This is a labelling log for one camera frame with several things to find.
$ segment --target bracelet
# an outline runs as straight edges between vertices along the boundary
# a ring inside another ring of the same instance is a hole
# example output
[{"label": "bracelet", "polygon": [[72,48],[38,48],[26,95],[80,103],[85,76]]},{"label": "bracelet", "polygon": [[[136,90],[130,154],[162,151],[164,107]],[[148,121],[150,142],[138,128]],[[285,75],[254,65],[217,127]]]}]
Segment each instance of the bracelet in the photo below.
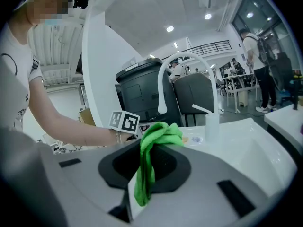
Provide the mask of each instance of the bracelet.
[{"label": "bracelet", "polygon": [[122,143],[122,139],[121,139],[121,132],[116,131],[116,139],[117,139],[117,143]]}]

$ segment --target railing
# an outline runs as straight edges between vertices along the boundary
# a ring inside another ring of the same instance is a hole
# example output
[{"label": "railing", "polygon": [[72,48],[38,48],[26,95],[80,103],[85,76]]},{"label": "railing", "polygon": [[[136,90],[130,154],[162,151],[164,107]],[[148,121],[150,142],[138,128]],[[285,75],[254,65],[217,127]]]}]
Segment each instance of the railing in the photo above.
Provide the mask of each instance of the railing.
[{"label": "railing", "polygon": [[199,45],[181,52],[192,52],[196,55],[205,55],[205,54],[209,54],[209,53],[213,53],[213,52],[218,52],[218,51],[226,51],[226,50],[231,50],[232,47],[229,44],[229,40],[223,40],[223,41],[218,41],[218,42],[213,42],[213,43],[209,43],[209,44],[203,44],[203,45]]}]

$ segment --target backpack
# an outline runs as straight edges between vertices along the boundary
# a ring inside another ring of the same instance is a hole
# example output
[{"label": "backpack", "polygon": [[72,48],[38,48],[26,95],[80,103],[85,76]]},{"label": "backpack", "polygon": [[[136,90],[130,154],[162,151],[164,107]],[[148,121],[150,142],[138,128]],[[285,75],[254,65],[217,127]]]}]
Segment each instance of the backpack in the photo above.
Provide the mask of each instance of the backpack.
[{"label": "backpack", "polygon": [[265,65],[269,65],[272,61],[275,60],[275,55],[272,49],[270,48],[270,45],[263,38],[259,38],[257,40],[249,35],[246,37],[252,38],[257,41],[257,46],[259,50],[259,59],[262,63],[264,63]]}]

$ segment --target black pants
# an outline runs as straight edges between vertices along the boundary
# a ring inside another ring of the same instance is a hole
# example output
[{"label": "black pants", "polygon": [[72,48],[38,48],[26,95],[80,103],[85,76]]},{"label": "black pants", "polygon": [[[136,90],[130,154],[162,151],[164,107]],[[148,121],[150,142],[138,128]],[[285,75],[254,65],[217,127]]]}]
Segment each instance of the black pants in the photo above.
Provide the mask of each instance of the black pants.
[{"label": "black pants", "polygon": [[268,66],[261,69],[254,70],[258,83],[260,84],[262,92],[262,107],[266,108],[268,105],[269,95],[271,97],[271,105],[276,104],[276,92],[272,77],[269,75]]}]

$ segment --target green towel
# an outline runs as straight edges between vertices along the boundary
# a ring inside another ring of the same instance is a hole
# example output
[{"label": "green towel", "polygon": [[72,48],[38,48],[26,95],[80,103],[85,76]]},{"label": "green towel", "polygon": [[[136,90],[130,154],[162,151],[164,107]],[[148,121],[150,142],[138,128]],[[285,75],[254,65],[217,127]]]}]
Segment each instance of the green towel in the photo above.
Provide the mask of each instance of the green towel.
[{"label": "green towel", "polygon": [[182,132],[177,124],[169,126],[164,122],[156,122],[143,135],[140,142],[140,166],[134,187],[134,197],[140,206],[145,206],[151,198],[149,189],[155,183],[155,172],[152,167],[150,150],[154,144],[175,144],[183,146]]}]

